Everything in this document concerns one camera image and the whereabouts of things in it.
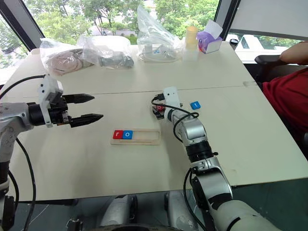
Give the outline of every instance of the clear plastic bag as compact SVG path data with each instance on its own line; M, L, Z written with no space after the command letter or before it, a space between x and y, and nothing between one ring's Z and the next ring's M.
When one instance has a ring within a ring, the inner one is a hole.
M74 72L92 64L82 59L83 49L74 45L41 38L40 58L49 74L57 76Z
M123 36L80 36L77 44L83 47L82 58L108 68L133 67L130 41Z
M182 56L183 42L153 19L140 5L137 8L138 57L145 62L173 62Z

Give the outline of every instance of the purple tissue box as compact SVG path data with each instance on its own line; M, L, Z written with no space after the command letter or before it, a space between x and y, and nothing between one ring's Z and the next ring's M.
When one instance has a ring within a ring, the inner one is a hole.
M209 33L201 31L197 33L198 47L203 53L211 53L218 51L222 42L222 38L214 39Z

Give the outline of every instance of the black chair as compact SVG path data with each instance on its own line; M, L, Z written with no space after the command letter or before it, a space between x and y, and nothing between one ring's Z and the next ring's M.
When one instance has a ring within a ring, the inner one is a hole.
M259 55L255 58L255 62L260 66L258 73L254 76L256 82L269 82L275 77L285 76L307 68L307 66L301 65L287 65L287 63L279 59L279 55ZM283 118L282 121L289 129L288 122ZM308 159L308 131L305 133L302 143L297 144Z

